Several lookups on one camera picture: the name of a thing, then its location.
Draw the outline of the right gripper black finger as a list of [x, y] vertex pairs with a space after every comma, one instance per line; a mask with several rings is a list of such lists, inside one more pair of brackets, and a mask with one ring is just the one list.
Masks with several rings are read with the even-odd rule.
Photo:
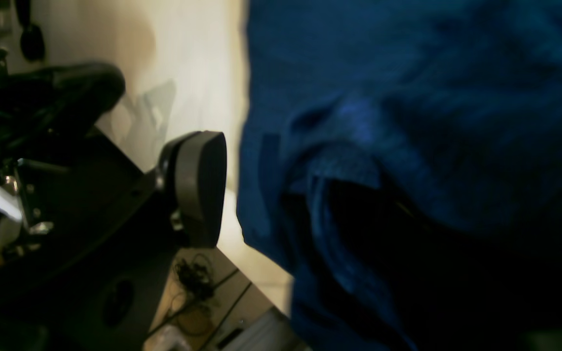
[[213, 248], [222, 133], [185, 134], [141, 172], [107, 137], [5, 169], [24, 215], [0, 242], [0, 351], [140, 351], [181, 248]]

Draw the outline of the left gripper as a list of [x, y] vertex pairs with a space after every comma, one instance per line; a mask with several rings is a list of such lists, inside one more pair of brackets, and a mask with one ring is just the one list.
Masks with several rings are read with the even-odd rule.
[[83, 138], [123, 93], [125, 78], [109, 63], [0, 74], [0, 165]]

